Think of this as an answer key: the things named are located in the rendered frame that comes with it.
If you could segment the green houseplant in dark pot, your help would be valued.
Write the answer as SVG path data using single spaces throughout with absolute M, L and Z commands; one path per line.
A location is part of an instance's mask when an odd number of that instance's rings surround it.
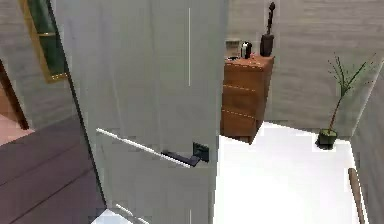
M 351 68 L 346 68 L 341 57 L 334 55 L 334 61 L 329 61 L 332 74 L 335 78 L 338 87 L 339 95 L 337 97 L 336 106 L 332 112 L 331 120 L 327 128 L 321 128 L 318 133 L 315 144 L 323 150 L 331 150 L 334 147 L 335 141 L 338 138 L 338 132 L 334 129 L 337 113 L 340 109 L 341 103 L 348 92 L 351 92 L 353 88 L 358 85 L 358 82 L 373 69 L 377 67 L 375 63 L 376 53 L 373 53 L 367 59 L 365 59 L 359 66 L 355 64 Z

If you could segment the pale grey room door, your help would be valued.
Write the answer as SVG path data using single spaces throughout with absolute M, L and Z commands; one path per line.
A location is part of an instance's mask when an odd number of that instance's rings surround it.
M 228 0 L 51 0 L 108 209 L 213 224 Z M 209 147 L 195 167 L 187 156 Z

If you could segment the brown chest of drawers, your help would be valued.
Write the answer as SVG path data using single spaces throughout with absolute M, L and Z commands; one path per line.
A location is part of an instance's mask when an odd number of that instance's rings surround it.
M 220 134 L 251 144 L 264 121 L 274 57 L 226 60 Z

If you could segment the grey framed box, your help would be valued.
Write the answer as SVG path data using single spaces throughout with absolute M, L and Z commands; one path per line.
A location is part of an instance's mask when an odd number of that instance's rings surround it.
M 237 57 L 239 55 L 239 40 L 227 40 L 226 44 L 226 57 Z

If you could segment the black and white cylinder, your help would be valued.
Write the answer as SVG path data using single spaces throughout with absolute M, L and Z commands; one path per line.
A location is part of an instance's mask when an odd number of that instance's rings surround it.
M 243 59 L 248 59 L 252 51 L 252 44 L 250 42 L 244 41 L 241 45 L 240 56 Z

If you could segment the dark statue on base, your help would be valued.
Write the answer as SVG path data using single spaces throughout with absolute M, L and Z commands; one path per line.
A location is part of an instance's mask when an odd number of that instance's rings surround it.
M 275 3 L 271 2 L 268 12 L 267 32 L 262 35 L 260 42 L 260 55 L 263 57 L 269 57 L 272 54 L 274 35 L 271 33 L 271 30 L 275 8 Z

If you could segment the brown wooden stick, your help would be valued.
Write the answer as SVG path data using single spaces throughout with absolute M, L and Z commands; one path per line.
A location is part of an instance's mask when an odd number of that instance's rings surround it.
M 351 191 L 355 201 L 359 224 L 365 224 L 365 218 L 364 218 L 363 206 L 362 206 L 361 188 L 359 184 L 357 171 L 354 168 L 349 168 L 348 176 L 349 176 Z

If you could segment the gold framed wall picture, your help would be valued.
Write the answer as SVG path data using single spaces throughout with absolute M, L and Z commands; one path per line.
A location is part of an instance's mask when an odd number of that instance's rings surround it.
M 46 82 L 67 79 L 65 53 L 51 0 L 18 0 L 18 3 Z

